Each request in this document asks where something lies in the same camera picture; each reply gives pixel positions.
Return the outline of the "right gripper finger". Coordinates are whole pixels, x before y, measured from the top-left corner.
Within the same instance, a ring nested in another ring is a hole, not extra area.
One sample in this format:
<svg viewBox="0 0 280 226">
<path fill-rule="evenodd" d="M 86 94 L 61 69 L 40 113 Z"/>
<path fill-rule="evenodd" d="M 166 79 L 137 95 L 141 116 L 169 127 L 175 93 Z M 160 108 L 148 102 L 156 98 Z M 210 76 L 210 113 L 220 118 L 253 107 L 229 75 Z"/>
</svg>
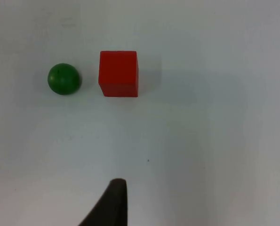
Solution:
<svg viewBox="0 0 280 226">
<path fill-rule="evenodd" d="M 126 180 L 116 178 L 79 226 L 127 226 L 128 190 Z"/>
</svg>

